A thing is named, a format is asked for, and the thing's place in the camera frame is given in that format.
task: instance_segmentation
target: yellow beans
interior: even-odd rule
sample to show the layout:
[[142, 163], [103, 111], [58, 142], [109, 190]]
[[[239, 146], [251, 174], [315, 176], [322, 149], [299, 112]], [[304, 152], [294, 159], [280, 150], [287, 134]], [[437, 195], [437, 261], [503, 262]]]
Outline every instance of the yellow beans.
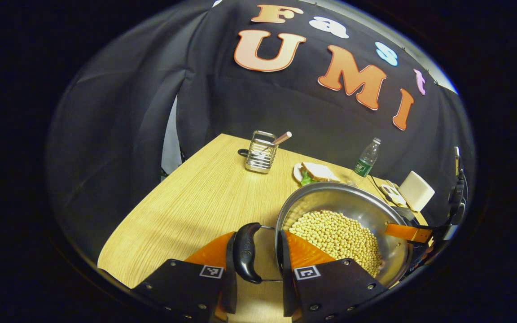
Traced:
[[366, 227], [342, 213], [308, 212], [289, 231], [306, 239], [334, 259], [352, 258], [372, 276], [382, 262], [378, 241]]

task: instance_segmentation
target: green bottle label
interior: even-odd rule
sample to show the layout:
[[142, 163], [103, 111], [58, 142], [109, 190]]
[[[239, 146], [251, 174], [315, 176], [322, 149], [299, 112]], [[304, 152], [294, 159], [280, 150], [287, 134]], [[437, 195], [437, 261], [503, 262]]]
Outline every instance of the green bottle label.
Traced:
[[365, 163], [362, 159], [359, 159], [359, 162], [356, 163], [355, 166], [355, 173], [359, 174], [362, 177], [366, 177], [371, 168], [371, 165]]

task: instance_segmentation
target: wooden table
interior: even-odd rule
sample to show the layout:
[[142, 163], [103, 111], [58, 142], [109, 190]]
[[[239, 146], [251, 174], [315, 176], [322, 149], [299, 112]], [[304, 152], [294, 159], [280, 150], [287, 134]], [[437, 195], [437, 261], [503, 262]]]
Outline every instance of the wooden table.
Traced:
[[[326, 165], [341, 179], [351, 173], [284, 149], [277, 150], [268, 174], [250, 172], [237, 153], [249, 144], [246, 139], [219, 135], [185, 161], [119, 224], [99, 255], [98, 267], [135, 288], [167, 259], [185, 259], [219, 235], [252, 222], [275, 227], [283, 203], [300, 188], [293, 178], [296, 163]], [[360, 188], [384, 200], [368, 178]], [[415, 216], [425, 224], [420, 213]], [[279, 279], [273, 231], [259, 230], [255, 242], [257, 273], [264, 279]], [[228, 315], [230, 322], [257, 322], [257, 317], [261, 322], [291, 322], [282, 316], [281, 282], [255, 285], [237, 276], [237, 284], [237, 314]]]

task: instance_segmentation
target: orange letter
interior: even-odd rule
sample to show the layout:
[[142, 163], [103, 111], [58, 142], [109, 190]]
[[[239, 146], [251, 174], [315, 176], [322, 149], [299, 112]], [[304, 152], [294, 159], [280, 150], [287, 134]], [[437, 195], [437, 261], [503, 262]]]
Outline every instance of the orange letter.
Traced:
[[298, 44], [306, 41], [306, 38], [301, 35], [281, 33], [279, 38], [283, 43], [280, 46], [279, 55], [273, 59], [261, 59], [257, 56], [258, 48], [263, 38], [269, 37], [271, 33], [248, 30], [240, 31], [238, 35], [241, 40], [234, 50], [234, 60], [244, 68], [261, 72], [275, 72], [287, 68], [293, 62]]
[[260, 7], [260, 13], [258, 14], [258, 16], [251, 19], [251, 21], [254, 22], [275, 22], [277, 24], [282, 24], [286, 20], [280, 18], [279, 16], [291, 19], [294, 17], [295, 13], [304, 13], [302, 10], [298, 8], [273, 6], [271, 4], [259, 4], [257, 7]]
[[318, 78], [318, 83], [332, 90], [338, 91], [342, 88], [340, 75], [344, 81], [344, 90], [351, 96], [356, 90], [364, 85], [363, 90], [356, 95], [357, 101], [372, 110], [378, 109], [378, 95], [382, 81], [386, 74], [374, 65], [368, 65], [359, 72], [355, 58], [344, 48], [330, 45], [332, 61], [325, 76]]
[[400, 108], [398, 108], [396, 116], [392, 118], [392, 122], [398, 129], [406, 130], [406, 119], [410, 112], [410, 106], [414, 103], [414, 98], [404, 88], [400, 89], [400, 93], [402, 93], [402, 101], [400, 101]]

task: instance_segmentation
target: stainless steel pot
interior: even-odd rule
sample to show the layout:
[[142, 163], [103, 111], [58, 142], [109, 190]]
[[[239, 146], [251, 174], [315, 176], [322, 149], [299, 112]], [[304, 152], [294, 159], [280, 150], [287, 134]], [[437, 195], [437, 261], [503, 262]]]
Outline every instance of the stainless steel pot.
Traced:
[[[296, 190], [283, 204], [275, 230], [277, 232], [288, 230], [302, 215], [314, 210], [342, 213], [370, 229], [378, 241], [380, 254], [384, 260], [384, 266], [375, 278], [386, 288], [392, 287], [408, 269], [411, 249], [406, 240], [384, 235], [386, 223], [404, 225], [404, 221], [392, 207], [376, 196], [342, 183], [308, 184]], [[262, 279], [254, 271], [253, 236], [261, 227], [264, 226], [260, 223], [245, 225], [236, 234], [234, 242], [233, 256], [236, 271], [244, 280], [255, 284], [259, 284]], [[281, 236], [275, 235], [277, 259], [283, 259], [280, 254], [283, 249], [279, 248]]]

